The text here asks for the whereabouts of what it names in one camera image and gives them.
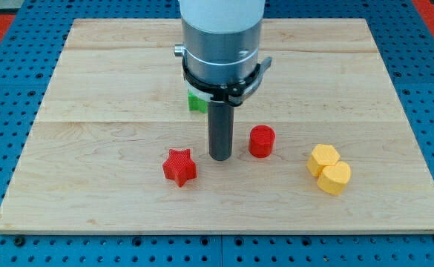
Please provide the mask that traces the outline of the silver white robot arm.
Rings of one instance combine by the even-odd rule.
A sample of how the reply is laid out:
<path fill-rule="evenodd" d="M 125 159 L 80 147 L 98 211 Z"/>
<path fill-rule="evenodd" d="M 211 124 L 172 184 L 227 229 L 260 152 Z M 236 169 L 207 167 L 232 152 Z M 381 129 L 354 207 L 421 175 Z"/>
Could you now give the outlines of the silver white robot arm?
<path fill-rule="evenodd" d="M 272 58 L 258 61 L 264 0 L 180 0 L 188 89 L 207 102 L 239 106 L 260 86 Z"/>

